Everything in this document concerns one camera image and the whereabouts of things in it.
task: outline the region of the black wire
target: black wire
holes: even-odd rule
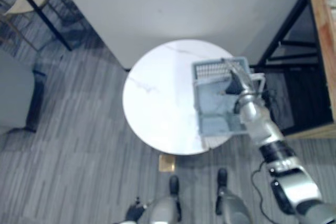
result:
[[[273,221],[271,218],[268,217],[268,215],[265,213],[264,211],[264,208],[262,206],[262,203],[264,202],[264,198],[263,198],[263,195],[261,194],[261,191],[259,190],[259,188],[257,187],[256,183],[254,182],[254,176],[257,174],[257,173],[260,173],[261,172],[261,169],[263,167],[263,165],[265,164],[265,161],[262,161],[259,165],[259,168],[257,170],[254,170],[252,173],[251,173],[251,183],[254,187],[254,189],[257,191],[258,195],[259,195],[259,198],[260,198],[260,202],[259,202],[259,208],[260,208],[260,212],[261,214],[269,221],[271,222],[272,224],[279,224],[275,221]]]

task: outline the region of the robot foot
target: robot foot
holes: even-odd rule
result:
[[[179,198],[180,183],[176,175],[172,175],[169,179],[169,192],[170,192],[170,195],[176,201],[177,214],[178,214],[177,220],[178,222],[180,222],[182,220],[182,211],[181,211],[181,204],[180,204],[180,198]]]
[[[217,174],[217,200],[215,212],[217,215],[222,215],[223,195],[227,187],[227,170],[220,168]]]

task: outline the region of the gray wood-grain floor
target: gray wood-grain floor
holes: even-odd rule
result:
[[[65,9],[58,6],[61,13]],[[68,52],[32,15],[14,22],[35,45],[1,45],[24,64],[47,74],[46,93],[36,134],[16,131],[0,136],[0,223],[106,224],[123,219],[128,205],[167,194],[169,173],[158,172],[159,152],[145,145],[128,126],[122,111],[127,73],[94,31],[73,23],[52,22],[77,46]],[[10,38],[15,35],[2,29]],[[327,202],[336,203],[336,140],[291,142]],[[214,214],[216,173],[229,170],[229,187],[240,195],[255,223],[267,223],[249,181],[260,155],[249,138],[236,137],[219,148],[177,158],[183,223],[220,223]],[[263,171],[256,182],[266,212],[279,223],[297,223],[278,209],[270,178]],[[146,223],[146,212],[140,223]]]

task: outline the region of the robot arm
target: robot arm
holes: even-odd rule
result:
[[[336,208],[322,201],[320,190],[257,97],[249,76],[229,63],[239,86],[237,109],[253,143],[259,148],[270,175],[280,209],[296,215],[302,224],[336,223]]]

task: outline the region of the white marble tabletop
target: white marble tabletop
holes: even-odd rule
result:
[[[229,57],[223,48],[201,40],[176,40],[145,54],[130,71],[123,90],[124,113],[135,134],[165,153],[208,151],[198,133],[192,63]]]

